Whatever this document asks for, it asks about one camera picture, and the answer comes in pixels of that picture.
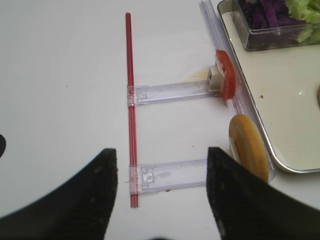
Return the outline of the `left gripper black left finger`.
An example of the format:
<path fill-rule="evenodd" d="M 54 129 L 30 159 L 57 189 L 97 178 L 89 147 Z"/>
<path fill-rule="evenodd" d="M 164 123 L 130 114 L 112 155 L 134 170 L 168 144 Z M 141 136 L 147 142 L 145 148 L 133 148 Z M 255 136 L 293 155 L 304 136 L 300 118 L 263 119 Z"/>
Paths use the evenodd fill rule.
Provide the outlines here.
<path fill-rule="evenodd" d="M 0 219 L 2 240 L 103 240 L 118 188 L 117 152 L 103 149 L 63 185 Z"/>

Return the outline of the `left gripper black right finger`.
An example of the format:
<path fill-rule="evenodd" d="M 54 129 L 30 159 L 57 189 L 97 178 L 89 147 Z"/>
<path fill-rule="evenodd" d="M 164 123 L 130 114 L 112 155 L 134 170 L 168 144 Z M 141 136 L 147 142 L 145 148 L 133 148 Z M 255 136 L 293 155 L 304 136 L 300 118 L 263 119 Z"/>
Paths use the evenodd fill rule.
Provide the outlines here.
<path fill-rule="evenodd" d="M 206 192 L 223 240 L 318 240 L 320 211 L 273 188 L 219 147 L 207 153 Z"/>

